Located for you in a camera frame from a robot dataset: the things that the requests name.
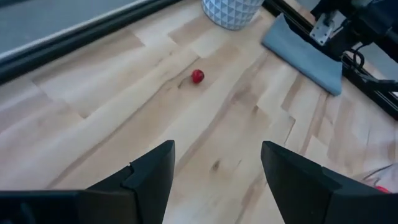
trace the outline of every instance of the red ball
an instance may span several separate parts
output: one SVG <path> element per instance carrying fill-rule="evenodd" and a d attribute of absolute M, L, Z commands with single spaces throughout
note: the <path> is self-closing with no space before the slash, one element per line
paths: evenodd
<path fill-rule="evenodd" d="M 195 69 L 192 72 L 191 78 L 194 84 L 199 84 L 205 78 L 205 74 L 203 73 L 203 71 Z"/>
<path fill-rule="evenodd" d="M 380 190 L 381 192 L 391 194 L 391 192 L 384 187 L 376 186 L 376 189 Z"/>

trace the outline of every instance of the blue towel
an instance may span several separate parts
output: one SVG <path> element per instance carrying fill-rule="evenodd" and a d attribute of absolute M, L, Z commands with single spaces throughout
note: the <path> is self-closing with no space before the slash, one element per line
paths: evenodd
<path fill-rule="evenodd" d="M 279 15 L 262 44 L 334 96 L 341 93 L 342 63 L 336 62 L 290 30 Z"/>

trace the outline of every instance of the floor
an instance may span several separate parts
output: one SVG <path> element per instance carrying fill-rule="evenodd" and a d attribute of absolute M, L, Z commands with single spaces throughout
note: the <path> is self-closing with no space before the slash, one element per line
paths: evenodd
<path fill-rule="evenodd" d="M 0 189 L 84 189 L 174 139 L 164 223 L 283 223 L 262 141 L 349 177 L 398 160 L 396 122 L 355 86 L 332 97 L 259 44 L 273 21 L 228 31 L 187 0 L 1 86 Z"/>
<path fill-rule="evenodd" d="M 0 7 L 0 54 L 60 32 L 96 16 L 125 6 L 135 0 L 19 0 Z M 319 0 L 298 0 L 311 10 Z M 336 23 L 344 19 L 339 15 Z M 361 49 L 368 61 L 388 79 L 398 80 L 398 63 L 377 45 Z"/>

